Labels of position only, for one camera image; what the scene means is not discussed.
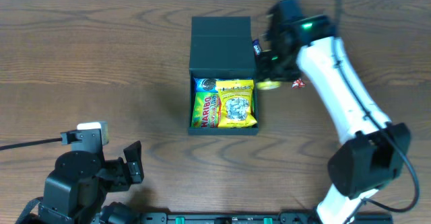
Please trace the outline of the purple Dairy Milk bar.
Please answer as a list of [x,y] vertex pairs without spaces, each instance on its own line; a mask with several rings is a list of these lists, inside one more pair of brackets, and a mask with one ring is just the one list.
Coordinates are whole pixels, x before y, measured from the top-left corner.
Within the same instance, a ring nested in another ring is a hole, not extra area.
[[253,50],[256,57],[259,57],[262,53],[261,45],[258,39],[253,40]]

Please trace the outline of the yellow Mentos bottle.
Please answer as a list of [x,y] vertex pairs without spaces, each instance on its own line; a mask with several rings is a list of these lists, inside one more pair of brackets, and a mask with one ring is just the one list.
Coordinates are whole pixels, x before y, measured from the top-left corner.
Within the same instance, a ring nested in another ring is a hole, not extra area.
[[256,88],[259,90],[271,90],[281,86],[279,81],[265,80],[256,83]]

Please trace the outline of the red KitKat bar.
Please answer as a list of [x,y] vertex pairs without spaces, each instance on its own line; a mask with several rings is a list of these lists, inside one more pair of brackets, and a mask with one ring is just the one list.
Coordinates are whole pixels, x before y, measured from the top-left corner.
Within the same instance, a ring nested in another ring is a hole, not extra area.
[[303,88],[305,86],[306,84],[301,79],[297,79],[292,83],[292,88]]

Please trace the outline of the yellow Hacks candy bag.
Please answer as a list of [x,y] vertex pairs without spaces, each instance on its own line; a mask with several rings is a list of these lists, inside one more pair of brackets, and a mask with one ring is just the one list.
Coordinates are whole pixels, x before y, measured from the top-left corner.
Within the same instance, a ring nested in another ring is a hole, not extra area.
[[252,79],[217,81],[216,89],[221,101],[219,128],[247,128],[257,123],[252,114]]

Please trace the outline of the black gift box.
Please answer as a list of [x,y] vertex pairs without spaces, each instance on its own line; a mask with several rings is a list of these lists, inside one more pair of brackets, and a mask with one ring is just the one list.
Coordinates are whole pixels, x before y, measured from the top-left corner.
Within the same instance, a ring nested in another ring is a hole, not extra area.
[[249,17],[193,17],[189,58],[189,135],[257,135],[259,123],[242,128],[192,125],[196,79],[247,80],[256,82],[255,54]]

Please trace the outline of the blue Oreo cookie pack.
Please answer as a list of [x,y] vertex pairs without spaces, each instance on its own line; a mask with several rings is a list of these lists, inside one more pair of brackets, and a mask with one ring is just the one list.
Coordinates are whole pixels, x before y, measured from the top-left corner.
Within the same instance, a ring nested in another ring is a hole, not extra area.
[[219,80],[216,78],[194,78],[195,92],[217,93],[216,83]]

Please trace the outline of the Haribo gummy candy bag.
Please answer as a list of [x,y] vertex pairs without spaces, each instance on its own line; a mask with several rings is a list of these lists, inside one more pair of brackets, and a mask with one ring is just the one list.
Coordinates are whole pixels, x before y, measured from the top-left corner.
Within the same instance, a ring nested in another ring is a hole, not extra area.
[[218,93],[197,92],[193,108],[191,127],[217,128],[220,117],[220,97]]

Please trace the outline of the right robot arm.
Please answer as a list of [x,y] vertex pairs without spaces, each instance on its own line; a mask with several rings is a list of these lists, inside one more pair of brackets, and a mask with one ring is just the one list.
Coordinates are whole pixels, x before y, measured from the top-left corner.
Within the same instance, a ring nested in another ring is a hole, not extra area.
[[370,97],[327,16],[304,16],[297,0],[277,2],[268,15],[269,50],[257,56],[257,87],[272,89],[283,81],[299,86],[308,77],[341,144],[328,161],[331,187],[316,211],[307,217],[289,213],[282,223],[391,223],[391,208],[370,215],[359,210],[407,165],[409,129],[393,124]]

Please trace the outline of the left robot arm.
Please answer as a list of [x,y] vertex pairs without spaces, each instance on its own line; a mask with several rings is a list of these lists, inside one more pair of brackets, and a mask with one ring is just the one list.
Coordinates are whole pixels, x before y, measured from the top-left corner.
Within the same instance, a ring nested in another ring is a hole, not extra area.
[[143,182],[141,142],[123,149],[124,158],[104,158],[99,140],[72,142],[44,184],[43,196],[29,201],[17,223],[91,223],[106,195]]

